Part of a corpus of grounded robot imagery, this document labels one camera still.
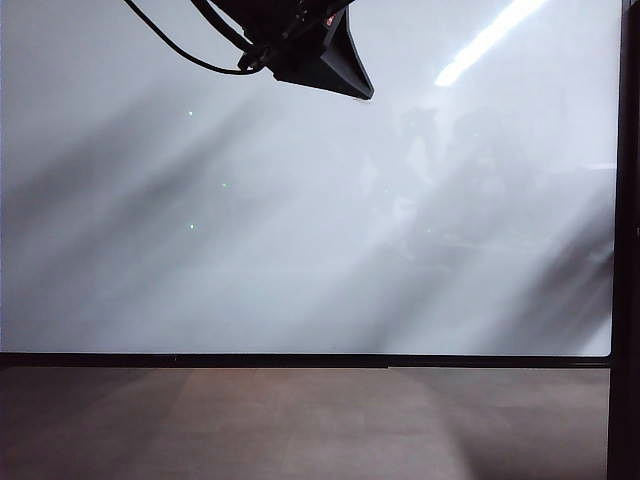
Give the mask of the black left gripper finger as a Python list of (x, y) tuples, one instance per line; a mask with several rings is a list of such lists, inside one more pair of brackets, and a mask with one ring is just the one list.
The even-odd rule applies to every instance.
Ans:
[(359, 57), (350, 31), (349, 10), (327, 19), (322, 43), (321, 88), (361, 100), (371, 100), (374, 86)]
[(302, 60), (284, 55), (272, 58), (276, 80), (342, 95), (350, 94), (350, 83), (344, 77), (348, 67), (349, 61), (335, 52)]

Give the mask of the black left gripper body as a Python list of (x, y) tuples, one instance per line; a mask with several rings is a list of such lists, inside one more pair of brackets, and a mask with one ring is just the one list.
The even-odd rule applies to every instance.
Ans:
[(212, 26), (241, 50), (240, 72), (273, 74), (275, 55), (321, 56), (327, 19), (349, 6), (348, 1), (214, 1)]

